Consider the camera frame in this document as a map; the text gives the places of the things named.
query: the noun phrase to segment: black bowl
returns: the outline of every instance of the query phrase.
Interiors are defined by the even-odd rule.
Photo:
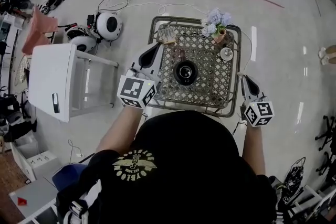
[[[174,66],[173,74],[179,84],[189,86],[195,82],[198,75],[198,68],[195,63],[185,60]]]

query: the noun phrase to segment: white tabletop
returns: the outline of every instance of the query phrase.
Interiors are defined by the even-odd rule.
[[[33,50],[29,75],[29,102],[53,117],[69,122],[71,76],[76,45],[54,44]],[[59,113],[54,112],[52,94],[58,96]]]

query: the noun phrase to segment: white table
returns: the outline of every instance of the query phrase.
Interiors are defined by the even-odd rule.
[[[118,67],[118,63],[79,51],[72,44],[37,46],[31,60],[29,102],[64,122],[69,122],[72,116],[90,113],[102,107],[85,108],[85,96],[89,95],[85,91],[89,62]]]

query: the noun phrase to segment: pink cloth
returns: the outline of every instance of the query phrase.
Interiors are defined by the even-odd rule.
[[[26,55],[31,55],[33,54],[35,46],[50,44],[50,39],[48,39],[44,33],[56,32],[57,30],[57,19],[44,15],[40,12],[38,7],[35,6],[34,14],[30,21],[30,32],[22,48],[22,52]]]

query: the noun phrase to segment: vase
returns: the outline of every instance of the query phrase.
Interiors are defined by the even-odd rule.
[[[220,44],[223,41],[225,35],[226,35],[226,30],[221,29],[218,33],[212,34],[212,38],[214,39],[216,43]]]

